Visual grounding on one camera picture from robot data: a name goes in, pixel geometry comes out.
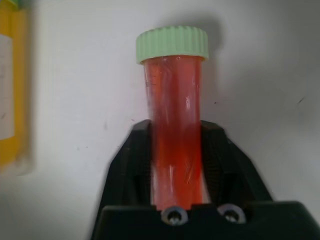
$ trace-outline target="yellow bottle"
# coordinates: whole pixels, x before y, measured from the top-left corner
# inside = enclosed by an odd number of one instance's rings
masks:
[[[26,29],[18,0],[0,0],[0,172],[26,151]]]

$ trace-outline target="black holder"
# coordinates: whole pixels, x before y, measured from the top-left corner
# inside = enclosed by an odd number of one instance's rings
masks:
[[[193,205],[188,221],[165,224],[150,203],[151,123],[134,125],[110,164],[91,240],[315,240],[320,229],[299,202],[274,202],[250,159],[215,123],[201,122],[203,173],[211,204]],[[217,206],[234,204],[246,223],[232,223]]]

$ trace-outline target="red liquid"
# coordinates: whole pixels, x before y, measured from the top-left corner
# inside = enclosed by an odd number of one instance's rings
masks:
[[[152,199],[157,209],[202,203],[199,56],[143,62],[152,120]]]

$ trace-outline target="white wall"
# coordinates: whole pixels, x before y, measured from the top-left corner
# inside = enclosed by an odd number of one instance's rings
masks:
[[[88,237],[108,164],[148,117],[136,37],[169,24],[209,34],[202,119],[226,129],[276,200],[301,201],[320,221],[319,9],[315,0],[38,0],[36,168],[5,182],[7,239]]]

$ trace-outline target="white label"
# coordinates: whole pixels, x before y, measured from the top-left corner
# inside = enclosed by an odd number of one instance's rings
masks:
[[[0,34],[0,140],[15,135],[12,39]]]

